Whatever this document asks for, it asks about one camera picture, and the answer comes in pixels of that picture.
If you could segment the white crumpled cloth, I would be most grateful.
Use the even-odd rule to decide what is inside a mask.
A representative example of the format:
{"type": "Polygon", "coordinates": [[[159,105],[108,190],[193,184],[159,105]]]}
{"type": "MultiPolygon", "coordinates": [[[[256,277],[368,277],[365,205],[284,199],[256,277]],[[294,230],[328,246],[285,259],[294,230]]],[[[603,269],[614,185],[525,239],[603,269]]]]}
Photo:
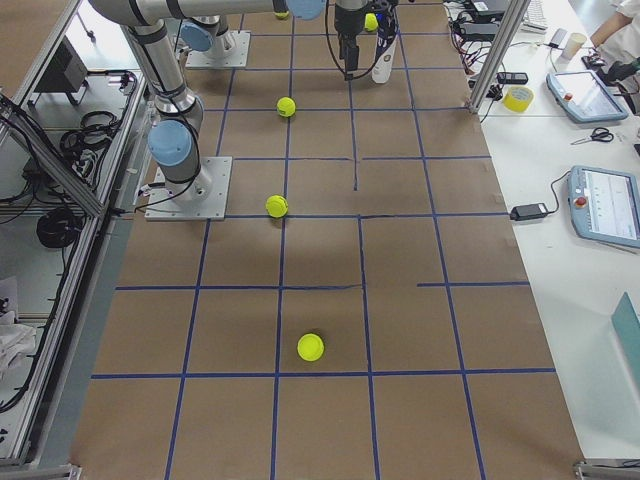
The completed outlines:
{"type": "Polygon", "coordinates": [[[1,280],[1,375],[17,368],[36,350],[36,328],[18,321],[15,276],[1,280]]]}

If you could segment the tennis ball far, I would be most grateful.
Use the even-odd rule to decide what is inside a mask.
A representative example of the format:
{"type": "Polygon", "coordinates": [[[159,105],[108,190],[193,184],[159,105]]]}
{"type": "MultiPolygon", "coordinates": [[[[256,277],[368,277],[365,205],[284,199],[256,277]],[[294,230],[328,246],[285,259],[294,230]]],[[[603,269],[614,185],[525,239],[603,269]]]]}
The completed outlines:
{"type": "Polygon", "coordinates": [[[290,118],[297,111],[296,102],[291,97],[281,97],[277,100],[276,110],[281,117],[290,118]]]}

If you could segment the lower teach pendant tablet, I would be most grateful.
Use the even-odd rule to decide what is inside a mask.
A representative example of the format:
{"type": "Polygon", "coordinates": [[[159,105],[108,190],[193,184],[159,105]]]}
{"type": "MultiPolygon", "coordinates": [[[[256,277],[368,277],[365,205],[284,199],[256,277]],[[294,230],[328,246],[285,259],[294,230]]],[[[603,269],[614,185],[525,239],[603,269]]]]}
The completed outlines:
{"type": "Polygon", "coordinates": [[[633,174],[574,166],[567,187],[571,222],[579,237],[639,248],[639,187],[633,174]]]}

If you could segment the tennis ball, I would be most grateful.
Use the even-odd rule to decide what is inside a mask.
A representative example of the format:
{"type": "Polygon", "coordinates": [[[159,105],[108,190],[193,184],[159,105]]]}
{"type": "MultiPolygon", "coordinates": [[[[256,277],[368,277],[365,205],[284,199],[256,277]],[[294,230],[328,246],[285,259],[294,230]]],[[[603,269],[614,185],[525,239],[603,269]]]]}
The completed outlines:
{"type": "Polygon", "coordinates": [[[274,12],[274,15],[278,20],[286,20],[289,18],[290,12],[288,10],[283,10],[283,11],[276,10],[274,12]]]}
{"type": "Polygon", "coordinates": [[[276,110],[281,117],[290,118],[297,111],[296,102],[291,97],[281,97],[277,100],[276,110]]]}
{"type": "Polygon", "coordinates": [[[283,218],[289,210],[288,201],[282,195],[271,195],[265,202],[265,209],[271,218],[283,218]]]}
{"type": "Polygon", "coordinates": [[[298,356],[306,362],[318,361],[325,351],[324,341],[316,333],[305,333],[299,338],[296,351],[298,356]]]}

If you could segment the upper teach pendant tablet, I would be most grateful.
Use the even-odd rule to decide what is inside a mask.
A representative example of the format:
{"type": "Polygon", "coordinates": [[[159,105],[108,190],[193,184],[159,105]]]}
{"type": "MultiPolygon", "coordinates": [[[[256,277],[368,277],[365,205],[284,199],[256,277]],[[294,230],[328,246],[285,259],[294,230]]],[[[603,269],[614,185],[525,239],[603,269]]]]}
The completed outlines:
{"type": "Polygon", "coordinates": [[[558,105],[576,123],[619,121],[628,116],[591,70],[549,73],[546,85],[558,105]]]}

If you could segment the black remote device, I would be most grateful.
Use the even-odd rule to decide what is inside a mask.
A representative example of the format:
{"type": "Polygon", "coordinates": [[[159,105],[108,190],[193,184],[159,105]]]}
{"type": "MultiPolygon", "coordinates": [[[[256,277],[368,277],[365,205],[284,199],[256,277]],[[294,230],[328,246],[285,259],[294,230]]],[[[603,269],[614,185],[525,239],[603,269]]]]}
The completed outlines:
{"type": "Polygon", "coordinates": [[[498,72],[496,80],[502,85],[526,85],[529,78],[525,72],[498,72]]]}

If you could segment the black power adapter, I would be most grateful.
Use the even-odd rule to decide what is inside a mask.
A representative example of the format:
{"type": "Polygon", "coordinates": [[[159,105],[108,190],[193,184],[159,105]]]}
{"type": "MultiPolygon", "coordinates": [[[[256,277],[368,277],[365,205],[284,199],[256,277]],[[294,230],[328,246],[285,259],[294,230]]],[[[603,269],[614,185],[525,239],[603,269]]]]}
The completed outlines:
{"type": "Polygon", "coordinates": [[[509,218],[512,221],[529,221],[545,218],[549,214],[544,203],[522,204],[514,206],[509,218]]]}

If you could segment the tennis ball middle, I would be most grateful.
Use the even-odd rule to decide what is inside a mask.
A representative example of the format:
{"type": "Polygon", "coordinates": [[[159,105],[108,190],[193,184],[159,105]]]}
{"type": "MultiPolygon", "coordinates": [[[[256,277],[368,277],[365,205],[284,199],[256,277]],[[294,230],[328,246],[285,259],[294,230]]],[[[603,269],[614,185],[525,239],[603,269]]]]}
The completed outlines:
{"type": "Polygon", "coordinates": [[[289,210],[288,201],[282,195],[271,195],[265,202],[265,209],[271,218],[283,218],[289,210]]]}

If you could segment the aluminium frame post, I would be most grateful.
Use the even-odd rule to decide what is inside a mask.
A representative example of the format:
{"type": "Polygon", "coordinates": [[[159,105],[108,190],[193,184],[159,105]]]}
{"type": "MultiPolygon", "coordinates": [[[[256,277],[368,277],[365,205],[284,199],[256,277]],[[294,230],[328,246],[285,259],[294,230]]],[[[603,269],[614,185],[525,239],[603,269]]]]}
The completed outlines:
{"type": "Polygon", "coordinates": [[[471,113],[479,112],[509,45],[520,28],[529,3],[529,0],[514,0],[509,3],[500,28],[471,91],[468,101],[468,109],[471,113]]]}

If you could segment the yellow tape roll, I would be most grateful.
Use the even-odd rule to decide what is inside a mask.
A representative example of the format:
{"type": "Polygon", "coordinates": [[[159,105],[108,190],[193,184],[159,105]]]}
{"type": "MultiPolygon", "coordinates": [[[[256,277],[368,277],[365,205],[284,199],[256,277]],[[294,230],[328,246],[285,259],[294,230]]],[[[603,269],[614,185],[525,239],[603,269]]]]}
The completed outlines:
{"type": "Polygon", "coordinates": [[[534,100],[534,92],[528,87],[513,85],[504,97],[504,106],[516,113],[524,113],[534,100]]]}

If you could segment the black handled scissors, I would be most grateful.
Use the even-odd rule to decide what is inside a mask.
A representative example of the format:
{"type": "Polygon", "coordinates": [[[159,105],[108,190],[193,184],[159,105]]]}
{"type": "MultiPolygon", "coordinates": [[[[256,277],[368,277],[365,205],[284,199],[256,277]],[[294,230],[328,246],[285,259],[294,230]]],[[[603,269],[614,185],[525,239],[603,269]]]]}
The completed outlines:
{"type": "Polygon", "coordinates": [[[571,142],[571,145],[581,145],[589,142],[611,143],[613,140],[614,135],[608,128],[596,127],[588,136],[571,142]]]}

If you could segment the tennis ball near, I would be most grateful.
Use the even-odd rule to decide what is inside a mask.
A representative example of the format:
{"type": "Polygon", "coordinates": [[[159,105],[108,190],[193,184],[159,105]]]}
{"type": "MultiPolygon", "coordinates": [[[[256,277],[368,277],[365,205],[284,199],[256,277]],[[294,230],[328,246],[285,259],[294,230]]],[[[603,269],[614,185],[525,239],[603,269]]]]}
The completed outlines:
{"type": "Polygon", "coordinates": [[[305,333],[299,338],[296,351],[298,356],[306,362],[318,361],[325,351],[324,341],[316,333],[305,333]]]}

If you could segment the paper cup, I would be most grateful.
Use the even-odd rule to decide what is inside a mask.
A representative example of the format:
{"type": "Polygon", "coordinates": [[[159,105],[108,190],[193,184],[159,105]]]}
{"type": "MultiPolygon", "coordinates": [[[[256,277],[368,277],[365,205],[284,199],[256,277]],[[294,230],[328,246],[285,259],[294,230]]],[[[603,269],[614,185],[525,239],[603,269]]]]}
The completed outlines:
{"type": "Polygon", "coordinates": [[[566,45],[561,53],[561,57],[571,60],[586,43],[587,37],[580,32],[573,32],[569,35],[566,45]]]}

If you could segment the white blue tennis ball can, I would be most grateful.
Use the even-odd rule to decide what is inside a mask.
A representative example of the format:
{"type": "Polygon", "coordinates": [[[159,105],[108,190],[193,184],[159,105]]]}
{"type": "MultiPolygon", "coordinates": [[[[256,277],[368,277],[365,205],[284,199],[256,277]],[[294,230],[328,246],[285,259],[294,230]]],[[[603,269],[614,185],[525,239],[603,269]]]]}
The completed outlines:
{"type": "Polygon", "coordinates": [[[397,44],[397,19],[395,14],[378,13],[375,64],[371,78],[376,84],[386,84],[390,78],[397,44]]]}

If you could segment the teach pendant tablet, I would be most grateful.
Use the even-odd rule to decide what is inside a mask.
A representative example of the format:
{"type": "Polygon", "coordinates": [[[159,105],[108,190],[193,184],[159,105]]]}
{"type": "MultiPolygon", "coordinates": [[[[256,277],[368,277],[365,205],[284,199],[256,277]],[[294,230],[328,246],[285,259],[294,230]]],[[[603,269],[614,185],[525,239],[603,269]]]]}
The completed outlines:
{"type": "Polygon", "coordinates": [[[546,85],[558,105],[576,123],[619,121],[628,116],[591,70],[549,73],[546,85]]]}
{"type": "Polygon", "coordinates": [[[567,187],[571,222],[579,237],[639,248],[639,187],[633,174],[574,166],[567,187]]]}

